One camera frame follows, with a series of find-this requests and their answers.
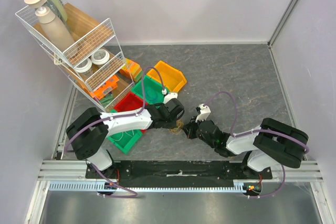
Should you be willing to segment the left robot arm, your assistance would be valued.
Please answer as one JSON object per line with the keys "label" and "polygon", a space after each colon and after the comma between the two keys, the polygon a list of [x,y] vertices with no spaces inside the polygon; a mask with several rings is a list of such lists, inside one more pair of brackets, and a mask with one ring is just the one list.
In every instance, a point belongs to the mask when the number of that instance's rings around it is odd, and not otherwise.
{"label": "left robot arm", "polygon": [[111,178],[115,165],[102,147],[108,136],[133,130],[172,129],[183,114],[184,106],[177,98],[118,113],[88,108],[66,129],[69,142],[65,151],[71,146],[78,160],[88,160],[99,175]]}

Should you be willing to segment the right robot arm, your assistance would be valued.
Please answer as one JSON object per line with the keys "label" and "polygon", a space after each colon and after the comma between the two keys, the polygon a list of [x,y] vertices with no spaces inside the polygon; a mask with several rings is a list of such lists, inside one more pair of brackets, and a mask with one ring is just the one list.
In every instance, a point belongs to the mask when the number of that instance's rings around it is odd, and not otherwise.
{"label": "right robot arm", "polygon": [[260,126],[250,131],[229,134],[211,120],[197,122],[193,117],[183,131],[187,138],[202,140],[220,156],[245,153],[240,172],[248,179],[274,165],[299,168],[309,151],[305,132],[271,118],[263,119]]}

